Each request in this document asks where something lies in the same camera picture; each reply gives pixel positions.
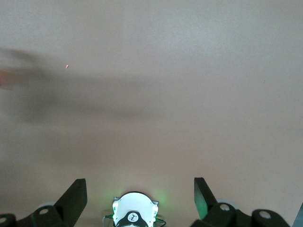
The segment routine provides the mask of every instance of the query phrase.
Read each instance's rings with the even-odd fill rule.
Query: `black and white logo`
[[[136,213],[130,213],[127,217],[127,219],[130,221],[130,222],[136,222],[139,217]]]

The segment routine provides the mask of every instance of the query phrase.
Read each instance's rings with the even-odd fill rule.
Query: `cable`
[[[158,219],[156,218],[156,222],[160,222],[160,223],[163,223],[163,225],[161,225],[160,227],[163,227],[166,225],[166,221],[162,220],[162,219]]]
[[[111,215],[106,215],[106,216],[104,216],[104,217],[102,218],[102,225],[103,225],[103,227],[105,227],[105,222],[104,222],[104,221],[105,221],[106,218],[111,218],[111,219],[112,219],[112,218],[113,218],[113,214],[111,214]]]

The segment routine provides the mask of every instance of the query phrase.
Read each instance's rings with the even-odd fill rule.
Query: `white robot head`
[[[141,192],[129,192],[113,202],[115,227],[153,227],[158,201],[151,201]]]

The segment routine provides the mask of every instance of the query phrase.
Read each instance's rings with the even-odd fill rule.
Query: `white device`
[[[129,192],[113,202],[115,227],[153,227],[158,201],[151,201],[141,192]]]

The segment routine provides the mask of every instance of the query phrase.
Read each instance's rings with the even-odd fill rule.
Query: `circular logo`
[[[130,221],[130,222],[136,222],[139,217],[136,213],[130,213],[127,217],[127,219]]]

